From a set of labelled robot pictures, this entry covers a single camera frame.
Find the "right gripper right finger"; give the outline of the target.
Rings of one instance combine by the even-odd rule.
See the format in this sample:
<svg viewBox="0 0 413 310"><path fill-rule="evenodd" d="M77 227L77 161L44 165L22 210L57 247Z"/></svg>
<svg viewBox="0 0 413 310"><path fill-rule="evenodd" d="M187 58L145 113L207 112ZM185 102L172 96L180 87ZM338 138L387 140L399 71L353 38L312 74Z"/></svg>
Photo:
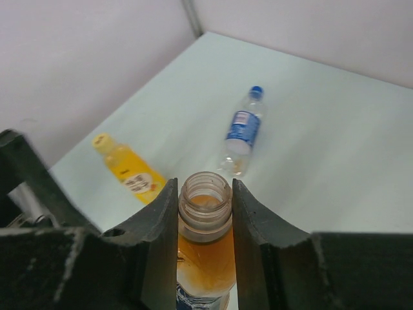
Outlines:
<svg viewBox="0 0 413 310"><path fill-rule="evenodd" d="M412 235L313 232L232 182L240 309L411 309Z"/></svg>

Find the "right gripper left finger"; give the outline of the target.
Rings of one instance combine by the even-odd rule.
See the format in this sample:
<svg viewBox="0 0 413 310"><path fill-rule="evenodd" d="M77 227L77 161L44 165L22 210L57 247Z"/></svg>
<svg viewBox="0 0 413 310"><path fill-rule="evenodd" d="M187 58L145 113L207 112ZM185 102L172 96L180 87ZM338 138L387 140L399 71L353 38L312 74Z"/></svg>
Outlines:
<svg viewBox="0 0 413 310"><path fill-rule="evenodd" d="M2 309L174 309L177 180L117 227L1 230Z"/></svg>

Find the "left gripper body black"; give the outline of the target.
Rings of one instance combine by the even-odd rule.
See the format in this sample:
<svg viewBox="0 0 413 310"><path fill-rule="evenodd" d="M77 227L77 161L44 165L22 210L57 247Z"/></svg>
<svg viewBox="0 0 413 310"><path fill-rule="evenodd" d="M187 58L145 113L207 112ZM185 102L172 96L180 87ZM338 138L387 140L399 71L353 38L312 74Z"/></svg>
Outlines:
<svg viewBox="0 0 413 310"><path fill-rule="evenodd" d="M28 186L59 226L84 227L100 234L99 229L70 203L25 136L6 129L1 133L1 201L22 184Z"/></svg>

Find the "orange tea bottle blue label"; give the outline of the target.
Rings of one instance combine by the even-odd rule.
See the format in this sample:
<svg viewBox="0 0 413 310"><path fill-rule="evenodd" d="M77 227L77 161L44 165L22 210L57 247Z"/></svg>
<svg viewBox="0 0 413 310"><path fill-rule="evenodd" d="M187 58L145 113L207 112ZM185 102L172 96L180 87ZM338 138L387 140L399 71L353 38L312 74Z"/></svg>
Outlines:
<svg viewBox="0 0 413 310"><path fill-rule="evenodd" d="M232 189L215 172L186 179L179 195L176 309L226 309L236 284Z"/></svg>

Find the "yellow juice bottle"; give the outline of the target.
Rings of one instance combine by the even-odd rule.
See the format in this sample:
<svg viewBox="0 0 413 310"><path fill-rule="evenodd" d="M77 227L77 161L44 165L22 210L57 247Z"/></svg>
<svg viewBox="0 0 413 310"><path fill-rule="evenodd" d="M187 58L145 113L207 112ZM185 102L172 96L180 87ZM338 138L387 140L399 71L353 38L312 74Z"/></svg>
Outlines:
<svg viewBox="0 0 413 310"><path fill-rule="evenodd" d="M92 140L108 170L145 205L153 202L166 184L165 178L138 156L127 144L117 142L107 133Z"/></svg>

